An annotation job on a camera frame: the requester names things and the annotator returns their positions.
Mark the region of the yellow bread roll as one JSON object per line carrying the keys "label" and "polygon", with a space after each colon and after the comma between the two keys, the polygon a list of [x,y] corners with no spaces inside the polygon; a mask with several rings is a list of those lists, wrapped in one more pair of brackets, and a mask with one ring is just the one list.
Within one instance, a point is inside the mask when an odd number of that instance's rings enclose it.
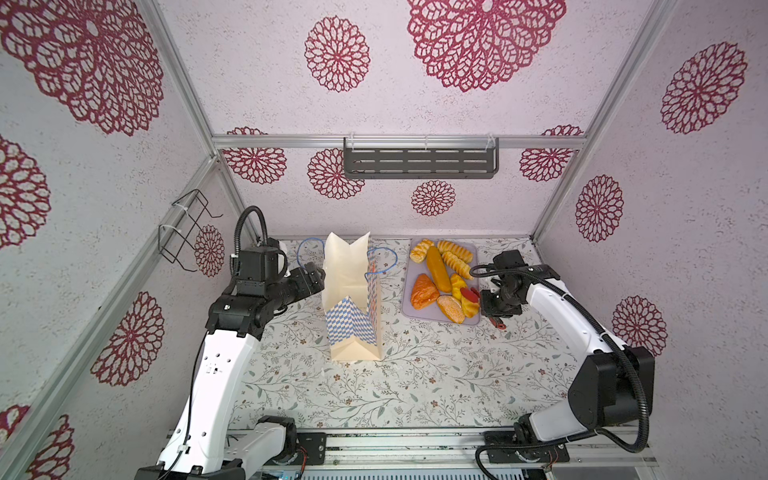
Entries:
{"label": "yellow bread roll", "polygon": [[467,319],[475,317],[480,311],[479,302],[471,301],[466,297],[463,297],[461,299],[461,307],[462,307],[463,314]]}

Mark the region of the checkered paper bakery bag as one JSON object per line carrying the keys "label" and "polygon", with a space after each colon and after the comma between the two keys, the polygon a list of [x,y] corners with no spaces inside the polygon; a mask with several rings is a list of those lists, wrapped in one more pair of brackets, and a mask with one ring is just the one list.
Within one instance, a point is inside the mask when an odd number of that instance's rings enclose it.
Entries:
{"label": "checkered paper bakery bag", "polygon": [[330,359],[339,362],[381,361],[384,358],[381,320],[381,278],[398,263],[388,247],[370,244],[368,233],[349,242],[331,233],[326,239],[310,237],[296,250],[301,267],[302,249],[309,242],[323,247],[325,272],[321,293]]}

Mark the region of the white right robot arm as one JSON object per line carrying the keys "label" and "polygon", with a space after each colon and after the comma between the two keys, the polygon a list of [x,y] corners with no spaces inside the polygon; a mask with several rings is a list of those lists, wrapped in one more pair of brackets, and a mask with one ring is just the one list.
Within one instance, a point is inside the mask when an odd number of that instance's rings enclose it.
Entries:
{"label": "white right robot arm", "polygon": [[655,357],[632,347],[604,327],[546,264],[529,265],[519,251],[497,254],[470,268],[496,290],[480,293],[480,310],[490,320],[519,315],[525,305],[554,327],[579,362],[565,399],[521,416],[511,428],[487,432],[474,460],[492,478],[485,460],[493,455],[525,462],[552,462],[566,444],[603,436],[630,454],[646,449],[653,409]]}

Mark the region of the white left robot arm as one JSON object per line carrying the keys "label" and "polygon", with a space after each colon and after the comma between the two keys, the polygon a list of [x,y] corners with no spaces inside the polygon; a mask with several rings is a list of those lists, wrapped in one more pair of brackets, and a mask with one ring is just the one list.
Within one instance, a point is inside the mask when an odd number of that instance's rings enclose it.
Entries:
{"label": "white left robot arm", "polygon": [[227,445],[228,421],[266,326],[322,292],[325,273],[314,263],[290,269],[255,205],[236,222],[230,264],[230,283],[208,311],[183,413],[157,463],[140,468],[139,479],[249,479],[265,464],[286,464],[301,452],[290,417],[260,418],[234,447]]}

